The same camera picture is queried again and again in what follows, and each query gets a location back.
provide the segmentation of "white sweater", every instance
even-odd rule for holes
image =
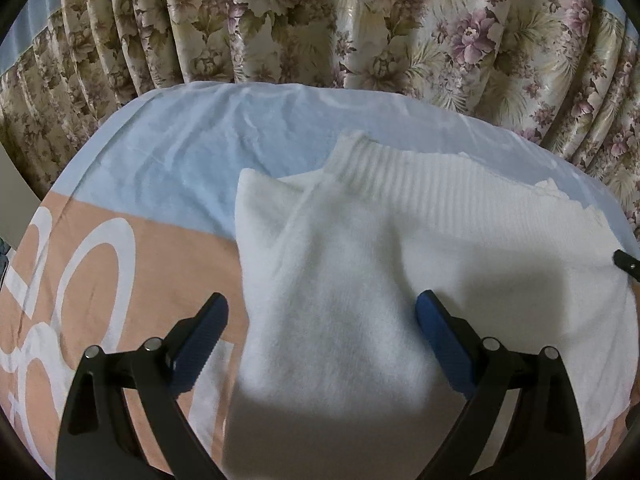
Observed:
[[[556,346],[585,440],[628,405],[638,324],[619,243],[552,182],[356,134],[312,174],[244,170],[236,231],[250,327],[226,422],[232,479],[414,480],[464,405],[415,320],[427,289],[480,337]]]

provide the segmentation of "bed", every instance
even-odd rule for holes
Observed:
[[[547,182],[638,257],[637,45],[616,0],[29,0],[0,45],[0,141],[43,198],[0,290],[15,433],[52,476],[84,348],[136,348],[217,290],[230,324],[178,403],[218,460],[248,325],[239,171],[315,170],[344,131]]]

